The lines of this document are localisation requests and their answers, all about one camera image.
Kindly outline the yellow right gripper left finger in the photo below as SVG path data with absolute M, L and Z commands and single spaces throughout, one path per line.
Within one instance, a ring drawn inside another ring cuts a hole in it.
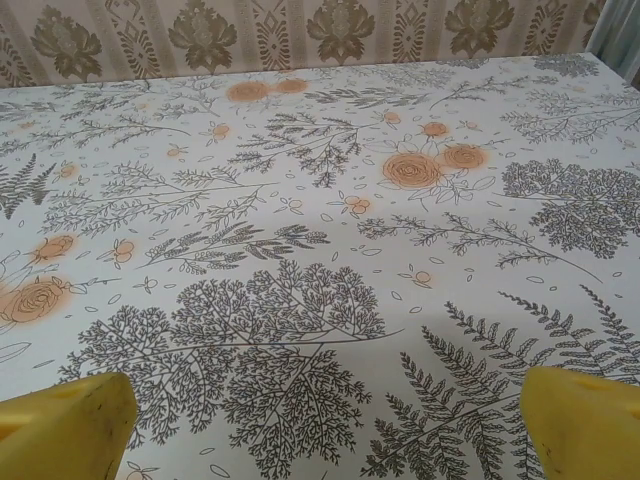
M 0 402 L 0 480 L 114 480 L 137 403 L 104 373 Z

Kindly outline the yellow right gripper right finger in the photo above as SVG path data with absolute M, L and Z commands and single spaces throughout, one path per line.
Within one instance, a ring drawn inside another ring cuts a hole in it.
M 534 367 L 520 411 L 547 480 L 640 480 L 640 386 Z

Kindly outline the floral print tablecloth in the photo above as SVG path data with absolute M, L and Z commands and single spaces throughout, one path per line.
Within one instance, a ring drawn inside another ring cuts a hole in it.
M 587 54 L 0 89 L 0 401 L 122 372 L 117 480 L 543 480 L 640 383 L 640 91 Z

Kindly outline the pale green curtain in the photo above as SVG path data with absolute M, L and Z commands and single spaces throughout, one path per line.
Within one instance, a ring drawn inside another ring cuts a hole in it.
M 640 91 L 640 0 L 606 0 L 586 51 Z

